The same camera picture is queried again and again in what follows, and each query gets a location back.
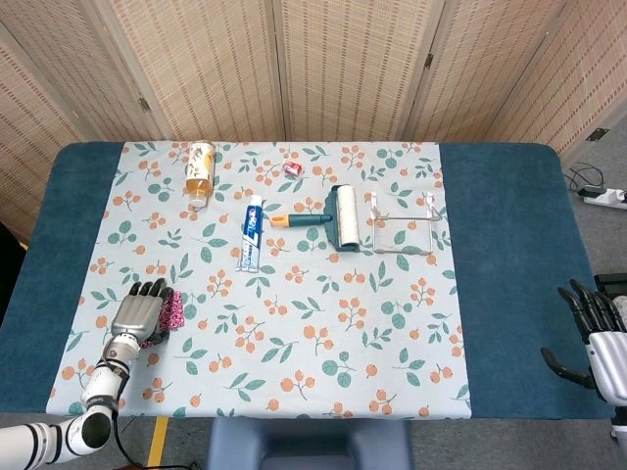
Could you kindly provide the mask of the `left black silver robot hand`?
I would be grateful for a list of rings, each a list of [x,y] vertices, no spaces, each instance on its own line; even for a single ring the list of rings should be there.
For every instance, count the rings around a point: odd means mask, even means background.
[[[172,292],[165,278],[134,282],[113,320],[113,336],[130,334],[139,344],[162,343],[169,337],[169,331],[162,325],[161,316]]]

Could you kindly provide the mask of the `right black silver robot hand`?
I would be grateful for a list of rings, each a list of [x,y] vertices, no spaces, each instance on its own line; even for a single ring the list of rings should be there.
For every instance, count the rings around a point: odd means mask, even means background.
[[[626,405],[626,323],[608,296],[594,292],[571,279],[570,288],[559,287],[559,295],[572,312],[587,357],[589,372],[584,374],[561,364],[553,352],[541,348],[544,362],[558,377],[595,390],[602,400],[616,407]]]

